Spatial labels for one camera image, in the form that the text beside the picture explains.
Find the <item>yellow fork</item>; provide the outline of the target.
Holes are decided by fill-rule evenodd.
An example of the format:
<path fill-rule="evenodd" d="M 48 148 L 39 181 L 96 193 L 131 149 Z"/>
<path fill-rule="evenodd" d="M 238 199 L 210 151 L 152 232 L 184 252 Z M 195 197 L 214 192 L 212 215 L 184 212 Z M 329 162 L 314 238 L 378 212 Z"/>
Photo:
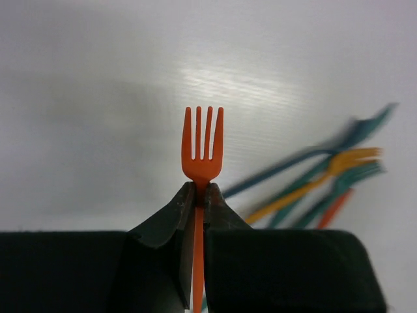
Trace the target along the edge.
<path fill-rule="evenodd" d="M 271 213 L 281 211 L 286 206 L 305 196 L 308 192 L 311 192 L 314 188 L 321 186 L 329 180 L 329 178 L 335 177 L 355 166 L 365 165 L 376 161 L 377 157 L 382 155 L 382 152 L 383 150 L 381 148 L 372 147 L 351 149 L 336 154 L 330 159 L 330 163 L 325 173 L 320 178 L 304 184 L 295 191 L 290 192 L 288 195 L 285 195 L 284 197 L 252 213 L 245 219 L 245 222 L 247 224 L 253 224 Z"/>

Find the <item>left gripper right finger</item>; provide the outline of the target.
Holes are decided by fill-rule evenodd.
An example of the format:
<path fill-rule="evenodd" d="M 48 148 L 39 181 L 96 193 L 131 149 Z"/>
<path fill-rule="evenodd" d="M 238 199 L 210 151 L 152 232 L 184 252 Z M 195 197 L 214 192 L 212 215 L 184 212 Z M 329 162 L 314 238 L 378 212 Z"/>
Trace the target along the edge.
<path fill-rule="evenodd" d="M 341 230 L 263 230 L 243 221 L 216 184 L 205 196 L 210 312 L 386 312 L 365 246 Z"/>

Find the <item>dark blue fork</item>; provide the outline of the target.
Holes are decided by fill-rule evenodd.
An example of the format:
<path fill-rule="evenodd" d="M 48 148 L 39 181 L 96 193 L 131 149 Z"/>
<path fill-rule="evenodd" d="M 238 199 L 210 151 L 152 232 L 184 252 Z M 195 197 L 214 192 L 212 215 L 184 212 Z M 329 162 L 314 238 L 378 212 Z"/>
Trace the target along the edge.
<path fill-rule="evenodd" d="M 297 154 L 295 157 L 293 158 L 289 158 L 286 161 L 281 161 L 277 164 L 274 164 L 272 166 L 270 166 L 269 168 L 253 174 L 252 176 L 244 179 L 242 182 L 239 182 L 237 184 L 235 184 L 232 187 L 229 187 L 226 190 L 222 191 L 222 194 L 224 196 L 224 198 L 229 198 L 231 196 L 234 196 L 240 192 L 243 192 L 246 189 L 249 189 L 253 186 L 255 186 L 258 183 L 261 183 L 264 180 L 267 180 L 269 178 L 271 178 L 272 176 L 286 170 L 287 168 L 290 168 L 300 162 L 305 161 L 305 157 L 306 157 L 306 152 L 303 153 L 299 153 Z"/>

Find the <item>teal fork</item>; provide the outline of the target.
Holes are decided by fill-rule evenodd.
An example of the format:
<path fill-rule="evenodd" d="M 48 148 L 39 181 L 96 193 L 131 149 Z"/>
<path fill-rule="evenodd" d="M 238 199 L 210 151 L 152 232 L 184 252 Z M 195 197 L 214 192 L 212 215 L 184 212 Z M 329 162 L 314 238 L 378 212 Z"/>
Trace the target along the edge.
<path fill-rule="evenodd" d="M 348 188 L 352 188 L 356 183 L 369 179 L 375 175 L 384 173 L 382 164 L 378 161 L 369 164 L 353 167 L 343 172 L 333 183 L 333 186 L 339 187 L 339 196 Z"/>

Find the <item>orange-red fork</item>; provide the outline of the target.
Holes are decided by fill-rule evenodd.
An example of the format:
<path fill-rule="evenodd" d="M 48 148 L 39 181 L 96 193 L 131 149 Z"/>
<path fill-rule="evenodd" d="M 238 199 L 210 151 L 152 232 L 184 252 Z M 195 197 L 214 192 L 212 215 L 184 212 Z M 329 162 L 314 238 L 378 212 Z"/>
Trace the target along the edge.
<path fill-rule="evenodd" d="M 213 146 L 210 146 L 213 107 L 207 109 L 205 137 L 201 137 L 202 109 L 196 108 L 195 125 L 192 124 L 192 109 L 186 108 L 181 145 L 181 164 L 185 176 L 195 184 L 195 226 L 192 269 L 192 310 L 200 312 L 204 290 L 204 200 L 211 180 L 216 178 L 223 164 L 223 108 L 218 108 Z"/>

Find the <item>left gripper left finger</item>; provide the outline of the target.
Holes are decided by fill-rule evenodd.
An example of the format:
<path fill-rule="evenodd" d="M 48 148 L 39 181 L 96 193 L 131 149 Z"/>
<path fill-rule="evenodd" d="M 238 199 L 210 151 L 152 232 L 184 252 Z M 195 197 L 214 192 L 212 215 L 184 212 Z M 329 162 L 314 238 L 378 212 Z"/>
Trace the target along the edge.
<path fill-rule="evenodd" d="M 184 312 L 195 187 L 129 231 L 4 231 L 2 312 Z"/>

